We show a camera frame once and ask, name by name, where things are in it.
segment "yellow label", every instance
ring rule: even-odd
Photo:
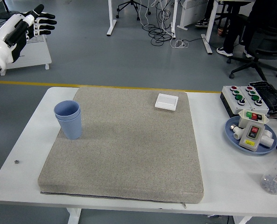
[[[254,141],[250,141],[250,140],[245,140],[245,144],[254,146],[254,145],[255,145],[255,142],[254,142]]]

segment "gray mat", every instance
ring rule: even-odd
[[[179,96],[175,111],[158,94]],[[82,87],[82,136],[62,130],[38,184],[42,193],[199,203],[203,183],[187,94]]]

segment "plastic cup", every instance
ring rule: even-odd
[[[72,120],[80,114],[80,106],[74,100],[65,100],[54,107],[54,113],[60,120]]]
[[[76,101],[66,100],[60,102],[54,107],[54,113],[68,139],[73,140],[81,136],[81,111]]]
[[[72,119],[72,120],[60,120],[57,119],[65,136],[68,139],[77,139],[82,134],[82,127],[81,127],[81,112],[80,114]]]

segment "yellow floor line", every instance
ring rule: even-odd
[[[60,83],[33,83],[33,82],[14,82],[14,81],[0,81],[0,84],[40,85],[40,86],[53,86],[53,87],[54,86],[56,86],[56,87],[102,87],[102,88],[117,88],[117,89],[136,89],[136,90],[160,90],[160,91],[184,91],[184,92],[221,93],[220,91],[174,90],[174,89],[157,89],[157,88],[142,88],[142,87],[80,85],[80,84],[60,84]]]

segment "sneaker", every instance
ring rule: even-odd
[[[245,54],[245,56],[247,58],[251,58],[252,57],[250,54],[247,53],[246,49],[243,50],[243,53]]]
[[[200,27],[200,28],[207,28],[208,27],[208,24],[209,24],[209,20],[208,19],[202,19],[202,20],[199,20],[195,26],[196,27]]]
[[[226,57],[231,57],[231,56],[233,56],[233,53],[227,53],[227,52],[225,52],[225,50],[223,49],[223,47],[222,47],[222,48],[217,48],[217,49],[216,49],[216,52],[217,52],[218,54],[224,55],[224,56],[226,56]]]

